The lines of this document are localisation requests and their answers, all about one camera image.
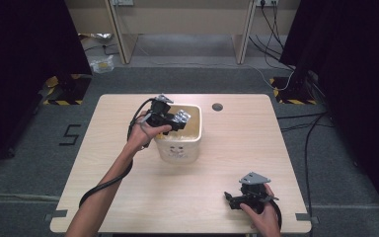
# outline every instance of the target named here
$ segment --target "black cable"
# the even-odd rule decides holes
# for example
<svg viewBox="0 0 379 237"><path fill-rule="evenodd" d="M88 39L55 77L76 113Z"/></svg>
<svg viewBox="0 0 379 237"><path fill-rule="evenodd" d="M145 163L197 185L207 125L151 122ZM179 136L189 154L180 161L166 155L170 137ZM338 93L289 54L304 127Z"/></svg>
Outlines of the black cable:
<svg viewBox="0 0 379 237"><path fill-rule="evenodd" d="M263 52L264 54L272 57L273 59L275 59L276 61L279 61L279 59L277 57L275 57L274 55L270 54L269 52L267 52L266 50L263 50L259 45L257 45L254 40L249 37L249 40L254 44L254 46L260 51L260 52ZM290 67L289 65L286 65L286 64L283 64L284 66L288 67L289 69L287 68L282 68L282 67L276 67L276 66L272 66L270 65L267 61L266 61L266 64L269 66L269 67L272 67L272 68L276 68L276 69L282 69L282 70L287 70L287 71L294 71L294 68Z"/></svg>
<svg viewBox="0 0 379 237"><path fill-rule="evenodd" d="M326 113L327 112L317 113L317 114L310 114L310 115L302 115L302 116L277 117L276 119L297 119L297 118L304 118L304 117L314 117L314 116L325 115Z"/></svg>
<svg viewBox="0 0 379 237"><path fill-rule="evenodd" d="M269 43L270 43L270 40L272 39L272 35L271 36L269 36L269 40L268 40L268 42L267 42L267 44L266 44L266 48L265 48L265 55L264 55L264 58L265 58L265 62L266 62L266 64L268 65L268 66L270 66L270 67L272 67L270 64L269 64L269 62L267 61L267 58L266 58L266 55L267 55L267 50L269 49Z"/></svg>
<svg viewBox="0 0 379 237"><path fill-rule="evenodd" d="M267 48L267 46L260 40L260 38L258 37L258 35L255 35L255 37L257 37L257 40L258 40L258 42L260 43L260 44L262 44L265 48ZM278 52L278 51L275 51L275 50L273 50L272 48L268 48L268 50L269 51L272 51L272 52L274 52L274 53L276 53L276 54L278 54L279 56L281 56L281 53L280 52Z"/></svg>
<svg viewBox="0 0 379 237"><path fill-rule="evenodd" d="M104 54L105 54L105 55L115 55L115 54L119 54L119 52L107 53L107 47L108 47L108 46L103 45L103 49L104 49Z"/></svg>
<svg viewBox="0 0 379 237"><path fill-rule="evenodd" d="M279 209L279 206L275 203L273 199L270 200L269 203L272 205L273 209L275 210L276 216L278 216L278 226L279 226L279 229L281 229L281 226L282 226L281 210Z"/></svg>
<svg viewBox="0 0 379 237"><path fill-rule="evenodd" d="M102 47L104 49L104 52L105 52L107 47L114 46L114 45L116 45L116 43L113 43L113 44L110 44L110 45L105 45L105 44L104 45L97 45L97 46L88 47L88 48L84 49L84 51L88 51L90 49Z"/></svg>
<svg viewBox="0 0 379 237"><path fill-rule="evenodd" d="M148 99L146 100L137 110L137 112L134 114L133 116L133 119L131 120L130 122L130 125L128 127L128 132L127 132L127 140L128 138L130 137L130 134L131 134L131 130L133 128L133 126L135 125L135 122L137 121L137 119L139 118L137 115L140 113L141 109L143 109L143 107L151 102L151 101L154 101L155 99L151 98L151 99ZM85 200L90 197L91 195L93 195L94 193L102 190L102 189L105 189L113 184L115 184L116 182L122 180L125 176L128 175L128 173L130 173L131 171L131 168L133 167L133 160L131 160L130 164L127 166L127 168L125 169L125 171L120 174L119 176L113 178L112 180L110 181L107 181L103 184L100 184L100 185L97 185L95 187L93 187L92 189L88 190L81 198L81 200L79 201L79 207L81 207L81 205L85 202Z"/></svg>
<svg viewBox="0 0 379 237"><path fill-rule="evenodd" d="M305 144L305 146L304 146L304 166L305 166L305 172L306 172L307 200L308 200L308 202L309 202L309 214L310 214L310 218L313 217L313 209L312 209L312 200L311 200L311 197L310 197L309 163L308 163L308 157L307 157L307 147L308 147L308 144L309 144L310 134L312 133L313 128L315 128L316 124L318 123L318 121L319 121L323 116L324 116L324 115L320 115L320 116L315 120L315 122L313 123L312 127L310 128L309 132L307 133L306 144ZM310 236L313 236L313 225L312 225L312 229L310 230Z"/></svg>
<svg viewBox="0 0 379 237"><path fill-rule="evenodd" d="M279 42L281 39L279 38L278 32L278 23L276 22L276 15L278 14L278 7L276 6L276 2L272 1L272 11L273 11L273 25L275 26L276 36L278 37Z"/></svg>
<svg viewBox="0 0 379 237"><path fill-rule="evenodd" d="M95 186L95 187L93 187L92 189L90 189L89 191L87 191L87 192L82 196L81 200L79 201L79 207L81 207L81 205L85 202L85 200L86 200L89 196L91 196L91 195L93 195L94 193L96 193L96 192L98 192L98 191L100 191L100 190L102 190L102 189L105 189L105 188L107 188L107 187L109 187L109 186L115 184L116 182L122 180L125 176L128 175L128 173L130 173L132 167L133 167L133 160L131 160L131 162L130 162L130 164L128 165L127 169L126 169L121 175L119 175L119 176L117 176L116 178L114 178L114 179L112 179L112 180L110 180L110 181L107 181L107 182L105 182L105 183L103 183L103 184L100 184L100 185L98 185L98 186Z"/></svg>
<svg viewBox="0 0 379 237"><path fill-rule="evenodd" d="M311 125L311 123L297 124L297 125L294 125L294 126L282 128L281 132L291 131L291 130L301 129L301 128L306 128L306 127L309 127L310 125ZM325 125L325 124L316 124L316 126L334 127L333 125Z"/></svg>
<svg viewBox="0 0 379 237"><path fill-rule="evenodd" d="M282 49L284 49L284 45L282 44L281 40L276 36L275 32L273 31L273 27L270 25L270 22L266 17L266 14L264 12L264 8L262 8L262 12L263 12L264 18L265 18L265 20L269 26L269 29L271 31L271 36L274 36L275 40L279 43L279 45L281 45Z"/></svg>

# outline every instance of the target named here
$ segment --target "hand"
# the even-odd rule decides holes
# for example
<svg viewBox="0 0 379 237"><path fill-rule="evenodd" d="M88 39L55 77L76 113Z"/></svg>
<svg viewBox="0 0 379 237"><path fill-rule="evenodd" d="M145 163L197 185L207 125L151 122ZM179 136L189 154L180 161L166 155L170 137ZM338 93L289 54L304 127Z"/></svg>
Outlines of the hand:
<svg viewBox="0 0 379 237"><path fill-rule="evenodd" d="M172 129L170 125L162 125L157 127L150 126L147 122L141 122L146 112L142 112L139 119L136 121L132 128L131 134L128 138L129 144L132 144L136 148L141 148L143 145L150 142L150 140L157 134L167 132Z"/></svg>
<svg viewBox="0 0 379 237"><path fill-rule="evenodd" d="M264 184L266 193L273 196L273 192L268 184ZM251 217L253 223L251 228L257 228L265 237L281 236L278 226L278 217L273 206L267 202L265 203L264 211L257 214L248 205L241 203L241 208Z"/></svg>

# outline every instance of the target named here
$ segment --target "white container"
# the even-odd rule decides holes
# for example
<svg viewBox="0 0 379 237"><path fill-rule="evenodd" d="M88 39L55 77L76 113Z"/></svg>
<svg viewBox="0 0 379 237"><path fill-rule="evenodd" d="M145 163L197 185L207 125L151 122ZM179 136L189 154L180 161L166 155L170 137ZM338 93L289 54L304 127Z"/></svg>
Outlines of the white container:
<svg viewBox="0 0 379 237"><path fill-rule="evenodd" d="M198 158L201 141L202 116L201 108L195 105L173 104L168 111L176 114L184 110L190 115L184 129L170 131L168 135L159 134L154 140L162 160L172 164L189 164Z"/></svg>

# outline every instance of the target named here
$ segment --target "forearm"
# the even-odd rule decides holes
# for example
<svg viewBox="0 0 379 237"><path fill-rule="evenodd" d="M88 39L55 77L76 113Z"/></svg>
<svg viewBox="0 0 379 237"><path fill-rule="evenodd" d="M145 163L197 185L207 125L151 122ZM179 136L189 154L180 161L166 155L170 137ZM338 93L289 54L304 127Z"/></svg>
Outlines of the forearm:
<svg viewBox="0 0 379 237"><path fill-rule="evenodd" d="M99 184L121 175L137 151L136 146L127 143ZM95 236L107 215L120 182L89 196L76 212L66 232L66 236Z"/></svg>

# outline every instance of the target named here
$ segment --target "power outlet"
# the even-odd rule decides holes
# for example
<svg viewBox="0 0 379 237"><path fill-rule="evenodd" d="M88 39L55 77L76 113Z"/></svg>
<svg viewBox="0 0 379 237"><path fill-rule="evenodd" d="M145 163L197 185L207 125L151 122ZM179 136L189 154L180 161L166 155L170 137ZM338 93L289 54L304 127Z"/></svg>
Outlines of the power outlet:
<svg viewBox="0 0 379 237"><path fill-rule="evenodd" d="M264 0L264 7L278 6L278 0ZM261 0L257 0L257 7L261 7Z"/></svg>

